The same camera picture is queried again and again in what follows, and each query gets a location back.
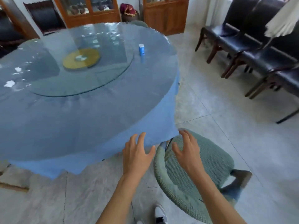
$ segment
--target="human hand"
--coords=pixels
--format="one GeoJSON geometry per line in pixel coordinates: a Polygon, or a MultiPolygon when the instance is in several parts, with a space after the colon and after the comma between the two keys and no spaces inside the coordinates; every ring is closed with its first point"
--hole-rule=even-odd
{"type": "Polygon", "coordinates": [[[191,177],[192,174],[204,171],[204,166],[202,165],[202,160],[199,154],[199,146],[197,140],[187,130],[179,132],[183,137],[183,150],[181,151],[175,142],[172,144],[172,150],[176,155],[180,166],[191,177]]]}
{"type": "Polygon", "coordinates": [[[153,145],[149,154],[145,154],[145,135],[145,132],[141,133],[136,144],[136,137],[138,135],[134,134],[130,137],[130,140],[126,142],[126,146],[123,149],[123,176],[134,178],[138,182],[148,170],[156,152],[155,146],[153,145]]]}

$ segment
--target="yellow turntable base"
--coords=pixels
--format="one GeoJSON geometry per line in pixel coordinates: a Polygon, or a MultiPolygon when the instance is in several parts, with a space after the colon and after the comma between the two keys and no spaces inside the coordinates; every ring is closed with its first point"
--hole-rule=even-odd
{"type": "Polygon", "coordinates": [[[96,49],[78,49],[70,53],[63,60],[63,66],[68,69],[80,69],[95,65],[100,59],[99,51],[96,49]]]}

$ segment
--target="blue cylindrical container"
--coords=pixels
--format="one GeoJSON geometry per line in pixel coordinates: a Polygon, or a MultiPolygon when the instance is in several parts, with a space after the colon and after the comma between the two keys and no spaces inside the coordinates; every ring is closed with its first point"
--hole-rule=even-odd
{"type": "Polygon", "coordinates": [[[139,53],[140,53],[140,56],[144,55],[144,44],[139,44],[139,53]]]}

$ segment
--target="white sneaker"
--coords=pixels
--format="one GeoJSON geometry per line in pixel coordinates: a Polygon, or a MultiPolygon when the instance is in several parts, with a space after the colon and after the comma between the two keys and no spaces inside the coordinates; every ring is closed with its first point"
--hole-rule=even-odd
{"type": "Polygon", "coordinates": [[[157,204],[155,208],[155,220],[156,224],[168,224],[165,211],[160,204],[157,204]]]}

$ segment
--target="blue tablecloth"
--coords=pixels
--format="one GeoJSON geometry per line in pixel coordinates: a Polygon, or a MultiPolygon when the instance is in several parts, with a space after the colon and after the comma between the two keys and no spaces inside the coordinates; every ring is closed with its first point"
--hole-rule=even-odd
{"type": "Polygon", "coordinates": [[[55,178],[120,152],[135,133],[147,132],[145,146],[166,141],[178,134],[178,80],[176,50],[153,29],[101,23],[28,41],[0,60],[0,159],[55,178]],[[99,62],[65,69],[83,48],[99,62]]]}

